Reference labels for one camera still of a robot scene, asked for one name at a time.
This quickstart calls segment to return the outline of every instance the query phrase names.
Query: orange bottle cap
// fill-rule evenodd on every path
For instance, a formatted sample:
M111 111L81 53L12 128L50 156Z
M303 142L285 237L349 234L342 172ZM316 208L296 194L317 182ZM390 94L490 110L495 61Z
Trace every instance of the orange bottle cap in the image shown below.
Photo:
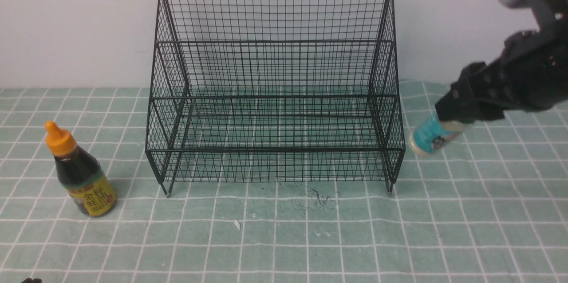
M77 142L69 131L59 128L53 121L45 122L45 129L47 130L45 143L54 156L66 156L75 150Z

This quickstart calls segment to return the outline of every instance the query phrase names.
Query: yellow label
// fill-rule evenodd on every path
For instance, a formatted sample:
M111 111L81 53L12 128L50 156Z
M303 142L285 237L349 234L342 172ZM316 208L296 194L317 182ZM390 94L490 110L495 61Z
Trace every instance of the yellow label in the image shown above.
M67 189L67 192L81 212L87 216L102 216L116 202L116 193L104 174L91 184L82 188Z

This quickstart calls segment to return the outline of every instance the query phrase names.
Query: black object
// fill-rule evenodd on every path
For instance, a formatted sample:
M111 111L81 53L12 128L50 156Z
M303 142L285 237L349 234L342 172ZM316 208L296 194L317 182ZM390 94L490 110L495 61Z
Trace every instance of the black object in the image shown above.
M465 67L436 103L440 121L493 121L505 110L544 111L568 99L568 0L521 2L540 30L510 36L489 65Z
M168 196L176 181L392 191L405 150L393 0L158 0L155 37L146 155Z

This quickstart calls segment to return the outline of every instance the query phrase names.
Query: teal label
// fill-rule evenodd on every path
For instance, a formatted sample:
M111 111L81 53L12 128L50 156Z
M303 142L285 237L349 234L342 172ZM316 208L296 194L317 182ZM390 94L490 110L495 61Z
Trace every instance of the teal label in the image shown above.
M461 131L449 131L444 129L442 125L440 125L438 115L434 113L426 122L414 130L412 137L418 148L424 150L424 152L433 154L461 134Z

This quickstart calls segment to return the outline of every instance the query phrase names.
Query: black wire basket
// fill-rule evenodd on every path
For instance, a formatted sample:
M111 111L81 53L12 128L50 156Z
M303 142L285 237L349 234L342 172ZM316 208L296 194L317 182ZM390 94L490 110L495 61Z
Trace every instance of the black wire basket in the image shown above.
M164 193L333 180L390 193L404 150L394 0L158 0L146 155Z

